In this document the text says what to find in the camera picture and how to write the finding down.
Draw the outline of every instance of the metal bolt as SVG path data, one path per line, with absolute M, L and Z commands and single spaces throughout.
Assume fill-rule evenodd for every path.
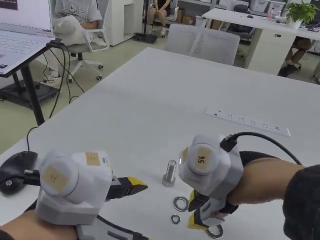
M 177 162 L 175 160 L 170 160 L 168 166 L 166 167 L 166 172 L 162 178 L 162 184 L 167 188 L 173 187 L 175 185 L 175 173 L 177 168 Z

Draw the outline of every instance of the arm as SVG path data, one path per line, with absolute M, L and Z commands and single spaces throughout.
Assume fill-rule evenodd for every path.
M 44 222 L 37 218 L 34 210 L 23 213 L 16 219 L 0 227 L 0 230 L 8 233 L 14 240 L 78 239 L 74 226 L 52 225 Z
M 81 26 L 84 29 L 97 29 L 99 20 L 102 20 L 102 17 L 97 5 L 97 1 L 91 0 L 88 10 L 88 22 L 81 23 Z
M 163 10 L 166 9 L 166 7 L 169 6 L 171 0 L 166 0 L 165 4 L 159 9 L 159 12 L 161 13 Z
M 84 29 L 97 29 L 98 28 L 98 20 L 91 22 L 83 22 L 80 24 Z
M 305 168 L 276 158 L 248 163 L 227 196 L 233 205 L 283 200 L 284 233 L 292 240 L 320 239 L 320 165 Z

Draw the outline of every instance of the green leaves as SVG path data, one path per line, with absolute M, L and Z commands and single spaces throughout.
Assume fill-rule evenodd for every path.
M 292 18 L 293 21 L 303 21 L 305 24 L 309 23 L 315 18 L 317 11 L 319 10 L 315 5 L 311 3 L 289 3 L 286 6 L 288 14 L 286 18 Z

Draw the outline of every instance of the black computer mouse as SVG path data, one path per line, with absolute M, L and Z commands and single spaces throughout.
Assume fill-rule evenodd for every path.
M 9 157 L 0 166 L 0 182 L 9 176 L 24 174 L 26 169 L 33 170 L 38 154 L 33 151 L 18 152 Z M 13 178 L 0 185 L 0 192 L 4 195 L 13 195 L 21 191 L 26 185 L 23 179 Z

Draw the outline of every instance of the number label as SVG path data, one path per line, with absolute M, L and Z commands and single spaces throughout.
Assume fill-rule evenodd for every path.
M 212 154 L 212 149 L 209 147 L 200 146 L 197 150 L 197 160 L 195 162 L 195 167 L 199 170 L 207 170 L 210 162 L 210 157 Z
M 198 163 L 200 164 L 205 164 L 206 162 L 206 157 L 205 156 L 198 156 Z

